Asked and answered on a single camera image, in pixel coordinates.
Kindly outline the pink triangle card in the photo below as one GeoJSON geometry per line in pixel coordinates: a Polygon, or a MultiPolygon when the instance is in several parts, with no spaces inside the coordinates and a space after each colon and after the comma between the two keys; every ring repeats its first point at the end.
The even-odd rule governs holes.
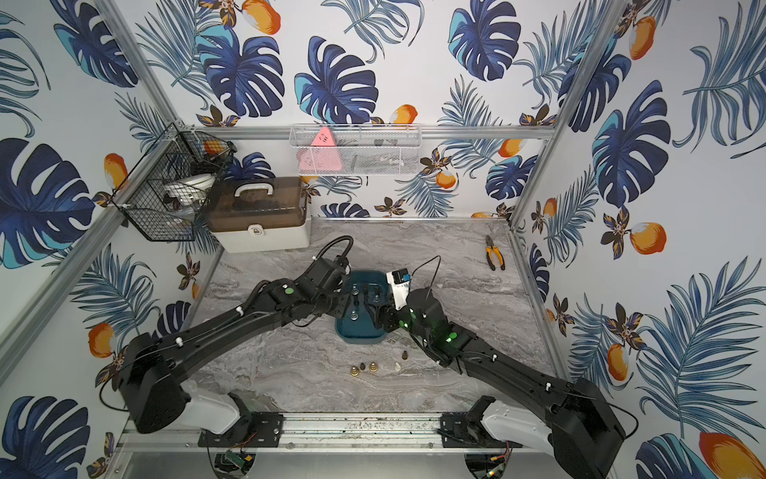
{"type": "Polygon", "coordinates": [[[298,150],[297,160],[301,173],[327,174],[343,170],[343,159],[329,127],[321,127],[310,146],[298,150]]]}

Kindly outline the orange black pliers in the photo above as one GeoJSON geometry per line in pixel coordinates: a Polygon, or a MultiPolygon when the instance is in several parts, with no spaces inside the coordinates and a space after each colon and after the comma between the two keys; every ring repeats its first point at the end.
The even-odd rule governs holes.
{"type": "Polygon", "coordinates": [[[487,235],[487,237],[485,237],[485,242],[485,257],[487,265],[490,267],[490,269],[492,269],[492,271],[496,271],[497,269],[504,271],[506,269],[506,261],[502,252],[495,244],[493,238],[490,235],[487,235]]]}

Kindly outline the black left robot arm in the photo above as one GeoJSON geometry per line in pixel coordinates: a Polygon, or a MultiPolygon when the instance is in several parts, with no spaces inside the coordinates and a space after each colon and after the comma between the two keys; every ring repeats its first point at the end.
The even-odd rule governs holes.
{"type": "Polygon", "coordinates": [[[196,327],[134,337],[113,383],[137,431],[150,434],[185,423],[234,441],[249,436],[251,413],[240,399],[196,389],[188,380],[258,335],[337,309],[348,272],[345,255],[317,257],[294,281],[263,281],[241,305],[196,327]]]}

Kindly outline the white storage case brown lid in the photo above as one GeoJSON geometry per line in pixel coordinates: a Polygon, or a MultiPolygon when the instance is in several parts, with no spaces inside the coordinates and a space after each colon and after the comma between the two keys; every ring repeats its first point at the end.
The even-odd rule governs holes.
{"type": "Polygon", "coordinates": [[[225,180],[209,193],[205,223],[228,253],[305,249],[311,218],[299,177],[225,180]]]}

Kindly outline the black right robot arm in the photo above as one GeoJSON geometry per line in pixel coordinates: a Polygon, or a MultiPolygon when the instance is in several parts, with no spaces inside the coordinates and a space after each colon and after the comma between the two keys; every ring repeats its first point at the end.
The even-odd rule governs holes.
{"type": "Polygon", "coordinates": [[[542,373],[502,353],[479,335],[447,319],[428,289],[409,293],[405,305],[357,299],[377,329],[403,329],[442,367],[480,380],[533,413],[550,429],[554,459],[573,478],[604,478],[626,431],[602,391],[588,379],[575,382],[542,373]]]}

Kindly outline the white mesh wall shelf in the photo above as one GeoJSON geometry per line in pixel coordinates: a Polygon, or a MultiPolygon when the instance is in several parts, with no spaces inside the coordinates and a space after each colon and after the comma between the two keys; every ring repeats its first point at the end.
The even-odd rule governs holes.
{"type": "Polygon", "coordinates": [[[422,131],[418,125],[294,125],[289,145],[295,151],[309,147],[321,127],[329,127],[343,159],[339,173],[305,176],[397,176],[419,171],[422,131]]]}

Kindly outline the teal plastic storage box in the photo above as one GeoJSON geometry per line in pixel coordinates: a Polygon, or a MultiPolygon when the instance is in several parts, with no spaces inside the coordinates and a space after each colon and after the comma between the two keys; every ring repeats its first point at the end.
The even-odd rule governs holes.
{"type": "Polygon", "coordinates": [[[385,273],[381,271],[351,271],[341,289],[343,294],[342,313],[335,317],[335,330],[338,336],[349,344],[376,344],[385,339],[387,333],[373,327],[370,315],[364,305],[387,305],[389,299],[389,284],[385,273]],[[369,294],[363,295],[363,285],[367,283],[369,294]],[[359,289],[359,295],[351,295],[354,286],[359,289]],[[351,311],[359,311],[359,319],[350,318],[351,311]]]}

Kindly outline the aluminium front rail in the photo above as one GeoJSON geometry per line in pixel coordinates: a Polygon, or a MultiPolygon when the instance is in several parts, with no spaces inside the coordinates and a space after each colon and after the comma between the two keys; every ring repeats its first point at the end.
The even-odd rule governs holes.
{"type": "Polygon", "coordinates": [[[490,447],[459,442],[462,414],[438,413],[259,413],[253,439],[243,445],[176,425],[152,434],[129,426],[118,440],[125,452],[223,453],[490,453],[502,452],[500,442],[490,447]]]}

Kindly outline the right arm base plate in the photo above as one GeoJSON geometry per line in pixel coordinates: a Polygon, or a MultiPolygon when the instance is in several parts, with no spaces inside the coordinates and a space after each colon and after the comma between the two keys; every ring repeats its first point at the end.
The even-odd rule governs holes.
{"type": "Polygon", "coordinates": [[[480,422],[472,421],[466,412],[444,413],[436,432],[441,436],[444,448],[510,449],[523,448],[513,441],[493,438],[480,422]]]}

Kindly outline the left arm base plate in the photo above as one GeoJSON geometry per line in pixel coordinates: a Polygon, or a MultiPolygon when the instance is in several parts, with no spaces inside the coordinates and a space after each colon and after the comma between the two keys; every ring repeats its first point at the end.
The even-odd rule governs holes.
{"type": "Polygon", "coordinates": [[[201,448],[275,448],[279,446],[285,417],[274,412],[251,412],[225,433],[204,430],[197,446],[201,448]]]}

